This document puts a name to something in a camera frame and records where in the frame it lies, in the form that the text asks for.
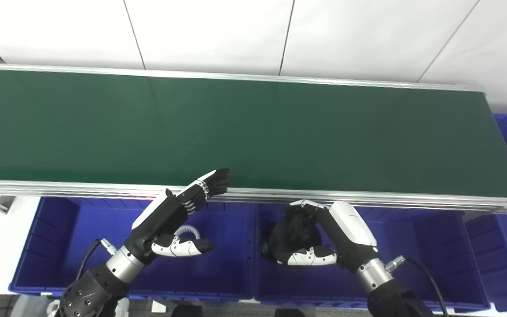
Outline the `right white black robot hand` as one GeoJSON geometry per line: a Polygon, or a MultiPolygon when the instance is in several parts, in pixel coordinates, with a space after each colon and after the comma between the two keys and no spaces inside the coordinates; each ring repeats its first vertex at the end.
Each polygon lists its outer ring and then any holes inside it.
{"type": "Polygon", "coordinates": [[[282,265],[339,265],[360,274],[380,259],[377,241],[350,203],[290,203],[269,237],[269,251],[282,265]]]}

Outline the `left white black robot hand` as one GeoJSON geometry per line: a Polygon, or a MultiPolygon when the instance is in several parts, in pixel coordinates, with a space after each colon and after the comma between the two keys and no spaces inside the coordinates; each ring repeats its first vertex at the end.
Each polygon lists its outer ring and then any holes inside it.
{"type": "Polygon", "coordinates": [[[133,223],[124,247],[141,263],[151,264],[158,257],[152,251],[155,239],[161,236],[173,238],[188,215],[199,211],[211,197],[226,193],[230,182],[230,169],[222,168],[199,177],[176,195],[166,189],[133,223]]]}

